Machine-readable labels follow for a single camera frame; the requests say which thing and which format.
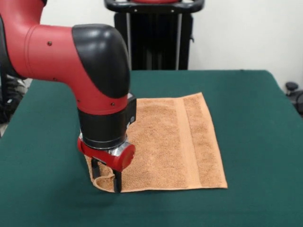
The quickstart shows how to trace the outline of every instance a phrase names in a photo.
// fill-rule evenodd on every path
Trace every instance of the white wall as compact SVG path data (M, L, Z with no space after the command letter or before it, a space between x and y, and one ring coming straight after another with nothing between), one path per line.
M42 23L114 25L103 0L49 0ZM303 3L300 0L206 0L194 15L190 70L266 69L281 87L303 87Z

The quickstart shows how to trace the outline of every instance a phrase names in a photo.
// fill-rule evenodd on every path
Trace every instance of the orange towel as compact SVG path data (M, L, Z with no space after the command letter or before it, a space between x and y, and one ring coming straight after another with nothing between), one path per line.
M122 172L122 192L227 188L214 126L202 93L137 100L137 120L127 130L136 146ZM112 170L99 164L95 187L114 192Z

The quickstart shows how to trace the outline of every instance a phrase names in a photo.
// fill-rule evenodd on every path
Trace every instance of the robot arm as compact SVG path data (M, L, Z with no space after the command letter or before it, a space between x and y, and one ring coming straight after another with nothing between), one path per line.
M71 88L80 120L78 147L114 170L116 191L121 191L121 172L135 152L126 135L136 119L126 45L107 25L41 25L46 2L0 1L1 66L15 77L58 81Z

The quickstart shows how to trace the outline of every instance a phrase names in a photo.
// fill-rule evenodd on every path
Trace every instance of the green table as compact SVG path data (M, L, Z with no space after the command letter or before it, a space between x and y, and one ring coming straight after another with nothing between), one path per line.
M0 140L0 226L302 226L303 122L270 73L138 71L132 91L203 92L229 189L97 190L76 147L71 91L34 81Z

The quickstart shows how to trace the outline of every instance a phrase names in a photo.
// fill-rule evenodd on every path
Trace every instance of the red part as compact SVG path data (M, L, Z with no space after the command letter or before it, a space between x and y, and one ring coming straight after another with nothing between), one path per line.
M124 109L127 95L109 98L90 80L75 48L71 27L40 25L43 7L41 0L0 0L7 49L15 71L23 77L67 84L78 108L85 113L106 115Z
M132 1L138 3L148 3L148 4L165 4L165 3L178 2L178 0L132 0Z
M121 153L120 156L113 156L108 154L103 150L96 150L88 147L83 143L81 139L78 139L78 149L84 155L90 158L96 158L106 165L116 171L122 172L125 168L127 168L135 154L135 146L133 144L128 145Z

